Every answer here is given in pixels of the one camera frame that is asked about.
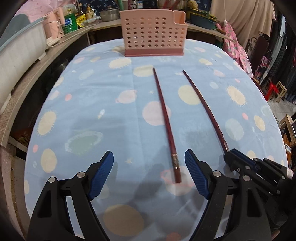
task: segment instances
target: basket base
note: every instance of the basket base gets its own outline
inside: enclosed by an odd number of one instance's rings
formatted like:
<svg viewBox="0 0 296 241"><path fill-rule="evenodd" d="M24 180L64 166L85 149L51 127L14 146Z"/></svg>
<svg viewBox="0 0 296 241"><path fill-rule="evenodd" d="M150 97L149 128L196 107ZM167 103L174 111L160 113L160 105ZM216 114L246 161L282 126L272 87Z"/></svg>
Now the basket base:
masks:
<svg viewBox="0 0 296 241"><path fill-rule="evenodd" d="M167 55L184 55L183 48L169 49L126 49L125 57L140 57L140 56L167 56Z"/></svg>

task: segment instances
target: beige curtain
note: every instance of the beige curtain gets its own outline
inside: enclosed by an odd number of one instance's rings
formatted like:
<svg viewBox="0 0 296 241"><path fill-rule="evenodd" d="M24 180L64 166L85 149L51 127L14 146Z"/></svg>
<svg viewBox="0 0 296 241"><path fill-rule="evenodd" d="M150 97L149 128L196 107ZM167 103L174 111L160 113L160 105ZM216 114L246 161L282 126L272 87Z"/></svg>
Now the beige curtain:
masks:
<svg viewBox="0 0 296 241"><path fill-rule="evenodd" d="M257 38L260 32L270 36L273 7L270 0L212 0L210 13L230 23L245 48L248 39Z"/></svg>

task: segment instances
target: brown wooden chopstick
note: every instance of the brown wooden chopstick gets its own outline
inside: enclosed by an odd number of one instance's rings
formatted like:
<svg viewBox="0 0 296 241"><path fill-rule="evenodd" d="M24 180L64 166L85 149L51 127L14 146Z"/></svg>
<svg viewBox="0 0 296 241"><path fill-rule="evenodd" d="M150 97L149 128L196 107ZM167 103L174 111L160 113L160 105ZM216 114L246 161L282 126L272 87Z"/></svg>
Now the brown wooden chopstick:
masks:
<svg viewBox="0 0 296 241"><path fill-rule="evenodd" d="M215 120L215 117L214 117L212 111L210 110L210 108L207 105L207 103L205 102L203 96L201 95L201 93L199 92L199 90L196 88L195 84L190 79L189 75L185 72L185 70L183 70L183 73L186 76L186 78L188 79L188 81L191 84L191 86L194 89L194 91L196 92L196 94L197 94L198 98L200 99L200 102L202 103L203 107L205 108L205 110L206 110L206 112L207 112L207 114L208 114L208 116L209 116L209 118L210 118L210 120L211 120L211 122L212 122L212 124L214 126L214 129L215 129L215 131L217 133L217 136L218 136L219 141L221 143L221 146L222 146L222 148L224 150L224 153L229 152L228 145L227 145L227 143L226 143L226 141L224 139L224 136L223 136L223 134L222 134L222 132L221 132L221 130L219 128L218 123Z"/></svg>
<svg viewBox="0 0 296 241"><path fill-rule="evenodd" d="M175 182L176 183L181 183L181 181L182 181L181 180L181 171L180 171L180 165L179 165L177 150L176 150L176 146L175 146L175 142L174 142L172 128L170 127L170 121L169 121L169 118L168 118L168 113L167 113L167 110L166 110L166 107L165 107L165 101L163 99L163 94L161 92L161 88L160 88L160 85L159 85L159 81L158 81L158 77L157 77L155 68L153 68L153 73L154 73L154 78L155 78L155 82L156 82L156 86L157 86L157 91L158 91L158 95L159 95L161 109L162 109L162 112L163 112L163 118L164 118L164 121L165 121L165 128L166 128L166 132L167 132L167 136L168 136L168 143L169 143L169 146L170 146L170 153L171 153L171 157L172 157L172 161L173 161Z"/></svg>

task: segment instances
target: cooking pot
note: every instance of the cooking pot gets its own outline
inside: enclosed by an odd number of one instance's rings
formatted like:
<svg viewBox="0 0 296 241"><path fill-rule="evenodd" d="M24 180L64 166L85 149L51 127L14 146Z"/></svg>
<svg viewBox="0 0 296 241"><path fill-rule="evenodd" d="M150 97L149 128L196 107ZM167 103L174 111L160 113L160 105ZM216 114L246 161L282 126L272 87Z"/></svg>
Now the cooking pot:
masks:
<svg viewBox="0 0 296 241"><path fill-rule="evenodd" d="M100 12L100 16L104 22L119 19L119 8L108 6L106 10Z"/></svg>

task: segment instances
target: blue tablecloth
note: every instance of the blue tablecloth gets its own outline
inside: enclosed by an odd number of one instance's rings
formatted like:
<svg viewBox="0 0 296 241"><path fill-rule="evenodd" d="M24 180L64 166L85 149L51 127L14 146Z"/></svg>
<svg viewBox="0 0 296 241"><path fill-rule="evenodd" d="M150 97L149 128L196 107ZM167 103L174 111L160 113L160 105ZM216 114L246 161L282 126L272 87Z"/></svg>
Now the blue tablecloth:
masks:
<svg viewBox="0 0 296 241"><path fill-rule="evenodd" d="M287 167L276 120L247 74L218 47L186 40L184 56L126 58L123 40L82 50L55 83L34 127L25 166L25 200L32 213L51 176L72 178L110 150L115 163L92 201L111 241L188 240L207 201L185 166L199 160L231 173L223 150L184 69L210 106L230 149ZM168 141L152 68L158 74L182 171L173 181ZM82 235L71 199L72 225ZM216 236L222 235L227 214Z"/></svg>

